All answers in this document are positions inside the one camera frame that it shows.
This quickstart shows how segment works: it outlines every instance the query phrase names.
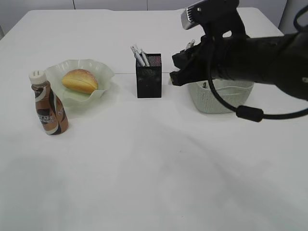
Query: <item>pale green bowl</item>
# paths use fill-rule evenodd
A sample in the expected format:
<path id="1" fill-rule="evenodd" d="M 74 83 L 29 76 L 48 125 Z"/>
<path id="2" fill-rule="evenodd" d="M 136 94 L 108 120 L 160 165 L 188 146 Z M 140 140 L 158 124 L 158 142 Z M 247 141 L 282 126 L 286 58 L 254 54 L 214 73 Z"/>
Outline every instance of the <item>pale green bowl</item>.
<path id="1" fill-rule="evenodd" d="M 63 86 L 62 78 L 69 71 L 85 69 L 90 71 L 98 81 L 98 89 L 91 95 L 79 93 Z M 82 106 L 100 98 L 110 88 L 110 80 L 115 75 L 105 64 L 92 59 L 66 60 L 45 70 L 48 81 L 51 83 L 53 92 L 59 97 L 63 105 Z"/>

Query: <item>white plastic basket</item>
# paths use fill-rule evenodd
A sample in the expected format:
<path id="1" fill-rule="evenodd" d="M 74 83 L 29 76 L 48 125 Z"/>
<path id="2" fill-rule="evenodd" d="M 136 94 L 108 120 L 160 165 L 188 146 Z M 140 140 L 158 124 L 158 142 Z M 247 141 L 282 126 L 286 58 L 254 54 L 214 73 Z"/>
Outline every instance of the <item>white plastic basket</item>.
<path id="1" fill-rule="evenodd" d="M 247 81 L 229 81 L 215 79 L 214 86 L 218 94 L 231 105 L 238 107 L 243 105 L 254 87 L 253 82 Z M 196 108 L 206 114 L 230 113 L 229 109 L 225 108 L 217 101 L 211 92 L 208 82 L 191 83 L 188 86 L 192 101 Z"/>

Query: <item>white bottle cap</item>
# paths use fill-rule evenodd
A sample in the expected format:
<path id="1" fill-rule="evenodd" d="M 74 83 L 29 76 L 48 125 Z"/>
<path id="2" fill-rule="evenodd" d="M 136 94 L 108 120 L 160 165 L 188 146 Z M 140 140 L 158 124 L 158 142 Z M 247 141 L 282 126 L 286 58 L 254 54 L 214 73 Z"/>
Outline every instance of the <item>white bottle cap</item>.
<path id="1" fill-rule="evenodd" d="M 33 71 L 29 74 L 31 84 L 42 84 L 47 81 L 44 71 Z"/>

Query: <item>black cable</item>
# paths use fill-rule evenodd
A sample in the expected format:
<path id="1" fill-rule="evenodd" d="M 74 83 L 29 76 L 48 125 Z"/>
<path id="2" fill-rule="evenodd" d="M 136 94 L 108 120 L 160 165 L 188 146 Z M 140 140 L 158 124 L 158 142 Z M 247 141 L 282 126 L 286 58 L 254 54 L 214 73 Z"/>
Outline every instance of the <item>black cable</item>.
<path id="1" fill-rule="evenodd" d="M 206 64 L 206 77 L 208 79 L 208 84 L 210 86 L 210 89 L 213 93 L 213 95 L 215 96 L 215 98 L 226 108 L 228 108 L 229 110 L 233 111 L 233 112 L 237 112 L 239 108 L 236 108 L 234 106 L 232 106 L 231 104 L 229 104 L 228 102 L 226 102 L 217 92 L 214 83 L 213 83 L 213 78 L 212 78 L 212 74 L 211 74 L 211 63 L 212 63 L 212 59 L 214 56 L 214 51 L 215 51 L 215 46 L 211 46 L 211 50 L 210 50 L 210 59 L 208 60 L 207 64 Z M 308 115 L 308 108 L 299 112 L 295 112 L 295 113 L 289 113 L 289 114 L 280 114 L 280 115 L 263 115 L 262 119 L 270 119 L 270 120 L 285 120 L 285 119 L 295 119 L 295 118 L 299 118 L 299 117 L 303 117 L 303 116 L 307 116 Z"/>
<path id="2" fill-rule="evenodd" d="M 299 23 L 298 23 L 298 19 L 304 15 L 305 13 L 308 12 L 308 5 L 305 6 L 303 9 L 301 9 L 295 16 L 295 19 L 294 19 L 294 27 L 299 31 L 299 32 L 308 32 L 308 26 L 301 26 Z"/>

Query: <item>white tablecloth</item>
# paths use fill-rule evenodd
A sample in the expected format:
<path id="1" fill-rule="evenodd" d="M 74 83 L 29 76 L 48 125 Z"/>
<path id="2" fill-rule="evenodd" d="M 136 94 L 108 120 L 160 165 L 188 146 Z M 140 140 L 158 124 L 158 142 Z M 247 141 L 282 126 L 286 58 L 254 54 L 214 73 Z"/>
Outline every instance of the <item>white tablecloth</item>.
<path id="1" fill-rule="evenodd" d="M 239 11 L 250 35 L 280 34 L 258 10 Z M 168 85 L 168 74 L 162 99 L 137 99 L 135 75 L 126 74 L 87 108 L 66 108 L 64 134 L 44 133 L 30 70 L 93 58 L 130 73 L 128 46 L 137 42 L 161 52 L 169 71 L 170 55 L 201 32 L 181 30 L 179 14 L 34 11 L 0 41 L 1 231 L 308 229 L 307 118 L 253 123 L 204 115 L 187 87 Z M 126 33 L 137 16 L 160 29 Z M 115 30 L 112 48 L 104 27 Z M 307 106 L 258 84 L 247 104 L 267 113 Z"/>

